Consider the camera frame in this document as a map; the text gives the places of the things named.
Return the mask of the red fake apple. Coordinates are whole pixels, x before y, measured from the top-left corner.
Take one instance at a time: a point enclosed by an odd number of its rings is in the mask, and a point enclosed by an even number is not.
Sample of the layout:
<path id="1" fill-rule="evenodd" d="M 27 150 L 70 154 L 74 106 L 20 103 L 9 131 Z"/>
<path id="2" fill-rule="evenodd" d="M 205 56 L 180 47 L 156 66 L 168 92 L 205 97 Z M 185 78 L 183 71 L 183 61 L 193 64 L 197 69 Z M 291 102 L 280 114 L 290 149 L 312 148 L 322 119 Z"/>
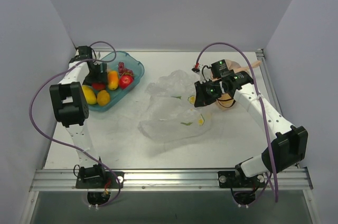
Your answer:
<path id="1" fill-rule="evenodd" d="M 131 76 L 128 75 L 121 76 L 119 79 L 119 87 L 121 89 L 126 89 L 133 81 L 134 79 Z"/>
<path id="2" fill-rule="evenodd" d="M 104 83 L 93 83 L 92 88 L 96 91 L 102 91 L 106 89 L 106 85 Z"/>

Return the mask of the orange yellow fake mango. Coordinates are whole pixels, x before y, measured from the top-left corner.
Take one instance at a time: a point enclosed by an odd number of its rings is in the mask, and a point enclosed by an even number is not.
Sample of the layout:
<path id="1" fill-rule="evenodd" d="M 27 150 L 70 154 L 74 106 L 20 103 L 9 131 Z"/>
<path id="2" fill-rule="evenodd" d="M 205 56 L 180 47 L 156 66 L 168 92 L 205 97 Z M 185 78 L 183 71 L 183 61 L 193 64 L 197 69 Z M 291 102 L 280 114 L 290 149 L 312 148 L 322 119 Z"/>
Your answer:
<path id="1" fill-rule="evenodd" d="M 108 77 L 108 89 L 116 90 L 119 87 L 119 73 L 117 71 L 111 71 L 107 74 Z"/>

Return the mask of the yellow fake lemon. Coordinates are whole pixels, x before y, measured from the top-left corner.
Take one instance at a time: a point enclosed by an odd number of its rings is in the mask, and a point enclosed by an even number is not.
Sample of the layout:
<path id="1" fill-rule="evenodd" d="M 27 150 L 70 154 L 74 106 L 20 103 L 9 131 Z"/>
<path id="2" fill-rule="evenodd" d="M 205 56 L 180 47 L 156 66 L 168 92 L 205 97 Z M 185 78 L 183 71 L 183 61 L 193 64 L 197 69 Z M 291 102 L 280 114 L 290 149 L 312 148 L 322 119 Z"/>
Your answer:
<path id="1" fill-rule="evenodd" d="M 95 105 L 97 103 L 97 97 L 93 89 L 87 85 L 82 85 L 81 87 L 87 104 Z"/>

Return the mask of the fake red grape bunch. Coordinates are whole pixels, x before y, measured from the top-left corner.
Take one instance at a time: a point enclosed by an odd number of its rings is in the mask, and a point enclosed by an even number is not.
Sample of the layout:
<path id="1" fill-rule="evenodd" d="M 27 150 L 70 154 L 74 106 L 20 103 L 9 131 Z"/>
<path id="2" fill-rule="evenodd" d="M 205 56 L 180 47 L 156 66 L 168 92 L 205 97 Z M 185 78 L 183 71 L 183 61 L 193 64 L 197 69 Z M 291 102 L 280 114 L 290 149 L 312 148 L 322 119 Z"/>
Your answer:
<path id="1" fill-rule="evenodd" d="M 118 63 L 118 73 L 120 76 L 128 75 L 134 78 L 134 73 L 131 69 L 127 69 L 123 62 Z"/>

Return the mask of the clear printed plastic bag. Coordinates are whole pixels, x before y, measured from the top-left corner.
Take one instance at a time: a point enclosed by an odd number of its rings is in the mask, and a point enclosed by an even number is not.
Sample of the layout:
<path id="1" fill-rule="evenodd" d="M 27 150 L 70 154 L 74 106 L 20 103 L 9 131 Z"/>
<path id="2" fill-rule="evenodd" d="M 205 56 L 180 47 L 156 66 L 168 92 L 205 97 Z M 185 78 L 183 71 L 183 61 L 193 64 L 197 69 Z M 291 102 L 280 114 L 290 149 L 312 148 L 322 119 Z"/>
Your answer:
<path id="1" fill-rule="evenodd" d="M 194 73 L 175 70 L 151 82 L 145 92 L 149 105 L 138 124 L 139 131 L 157 142 L 171 142 L 198 137 L 212 127 L 212 109 L 194 107 Z"/>

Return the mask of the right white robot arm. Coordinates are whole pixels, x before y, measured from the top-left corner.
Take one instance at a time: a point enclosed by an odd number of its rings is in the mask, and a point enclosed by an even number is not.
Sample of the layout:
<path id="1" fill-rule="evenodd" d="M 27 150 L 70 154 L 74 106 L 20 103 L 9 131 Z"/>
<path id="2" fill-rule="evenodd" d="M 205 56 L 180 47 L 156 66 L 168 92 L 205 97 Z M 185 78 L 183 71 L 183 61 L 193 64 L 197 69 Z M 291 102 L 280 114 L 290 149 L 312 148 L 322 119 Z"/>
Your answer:
<path id="1" fill-rule="evenodd" d="M 249 73 L 229 70 L 225 60 L 210 66 L 196 65 L 192 70 L 200 75 L 200 80 L 194 84 L 196 108 L 213 104 L 227 94 L 250 114 L 268 136 L 268 146 L 260 155 L 236 166 L 234 180 L 237 185 L 247 186 L 256 175 L 279 173 L 304 159 L 307 130 L 286 120 L 260 93 Z"/>

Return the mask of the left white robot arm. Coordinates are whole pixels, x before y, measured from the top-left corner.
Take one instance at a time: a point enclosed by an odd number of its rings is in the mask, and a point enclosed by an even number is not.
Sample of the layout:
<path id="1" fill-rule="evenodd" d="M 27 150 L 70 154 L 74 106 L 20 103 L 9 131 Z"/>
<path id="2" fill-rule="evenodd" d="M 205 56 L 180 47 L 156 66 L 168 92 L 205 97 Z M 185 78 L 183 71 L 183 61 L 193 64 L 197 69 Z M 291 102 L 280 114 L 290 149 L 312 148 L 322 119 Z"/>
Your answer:
<path id="1" fill-rule="evenodd" d="M 56 85 L 49 87 L 55 118 L 71 136 L 79 158 L 78 188 L 100 188 L 110 181 L 109 174 L 99 163 L 101 158 L 89 135 L 86 119 L 89 107 L 82 86 L 108 84 L 107 64 L 94 62 L 89 46 L 77 48 L 78 54 L 69 62 L 70 71 Z"/>

